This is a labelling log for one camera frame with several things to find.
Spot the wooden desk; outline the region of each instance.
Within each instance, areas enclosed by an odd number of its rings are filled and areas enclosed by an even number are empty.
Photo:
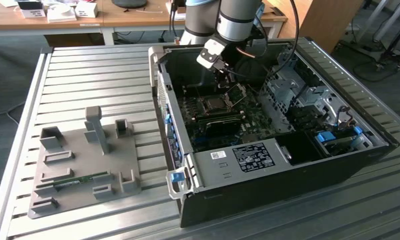
[[[102,33],[106,45],[114,45],[115,32],[156,31],[170,28],[170,13],[166,7],[167,0],[148,0],[146,8],[126,9],[114,5],[112,0],[96,0],[99,15],[96,18],[79,17],[78,21],[48,23],[46,17],[24,18],[14,7],[0,4],[0,36],[54,35]],[[262,21],[270,38],[278,38],[286,16],[266,13]],[[175,21],[175,29],[183,30],[184,20]]]
[[[14,11],[15,7],[4,7],[0,4],[0,30],[80,28],[86,27],[86,24],[103,26],[103,1],[110,0],[96,0],[99,9],[96,18],[79,17],[78,21],[55,23],[48,23],[47,17],[24,18],[19,9]]]
[[[106,27],[122,27],[122,26],[156,26],[170,25],[170,13],[166,6],[167,0],[148,0],[146,7],[139,9],[131,9],[124,12],[122,7],[114,5],[111,0],[104,0],[103,11],[104,11],[104,26]],[[272,12],[263,15],[262,21],[268,22],[286,22],[286,16],[278,16]],[[176,20],[176,25],[184,25],[184,20]]]
[[[170,29],[170,13],[166,6],[167,0],[148,0],[146,7],[131,9],[124,12],[124,8],[114,5],[111,0],[103,2],[104,31],[128,32]],[[286,16],[278,16],[274,12],[266,13],[262,17],[264,28],[270,38],[278,38],[283,23],[288,20]],[[183,30],[186,21],[175,21],[175,29]]]
[[[288,17],[279,38],[295,37],[295,16],[290,0],[268,0]],[[295,0],[299,36],[311,37],[331,53],[361,8],[363,0]]]

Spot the robotic arm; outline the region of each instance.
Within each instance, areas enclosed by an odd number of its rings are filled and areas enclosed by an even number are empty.
[[[187,0],[186,6],[180,44],[204,44],[196,60],[215,72],[218,87],[226,88],[226,71],[240,59],[238,51],[247,46],[262,0]]]

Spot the label sticker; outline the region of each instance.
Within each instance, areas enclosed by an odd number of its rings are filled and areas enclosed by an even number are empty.
[[[275,165],[272,156],[263,143],[232,149],[240,169],[243,172],[251,172]]]
[[[212,159],[222,159],[227,157],[226,151],[218,151],[211,153]]]
[[[94,27],[94,26],[99,26],[99,23],[82,23],[80,27]]]

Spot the motherboard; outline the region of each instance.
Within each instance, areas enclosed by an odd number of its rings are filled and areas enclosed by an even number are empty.
[[[178,99],[195,152],[264,140],[275,136],[256,90],[235,84],[224,94]]]

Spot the gray carpet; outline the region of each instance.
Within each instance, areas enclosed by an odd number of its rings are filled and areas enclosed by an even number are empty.
[[[355,24],[363,25],[373,13],[373,10],[374,8],[369,10],[362,9],[359,11],[354,20]],[[363,38],[363,42],[369,42],[371,40],[373,33],[387,16],[387,13],[381,14],[369,35]],[[385,42],[391,40],[399,29],[400,21],[394,24],[394,28],[387,33],[387,37],[383,39]],[[138,43],[140,44],[156,43],[160,34],[162,31],[150,31],[142,36],[142,32],[132,32],[130,35],[122,36],[122,38],[126,38],[128,41],[135,43],[139,41]],[[168,32],[164,35],[164,39],[167,41],[172,40],[172,36]],[[26,100],[40,49],[46,46],[48,46],[48,43],[43,36],[0,37],[0,111],[8,109],[11,106]],[[370,60],[366,56],[359,55],[348,48],[342,48],[332,54],[332,56],[350,71],[355,65]],[[359,73],[363,76],[378,79],[393,72],[386,69],[385,72],[377,73],[374,65],[366,65],[359,69]],[[371,83],[363,81],[363,83],[400,115],[400,71],[397,75],[389,77],[381,82]],[[23,108],[20,107],[12,112],[12,116],[16,117],[16,119],[20,118],[22,110]],[[18,126],[11,119],[8,119],[6,115],[0,115],[0,181],[12,148],[16,129]]]

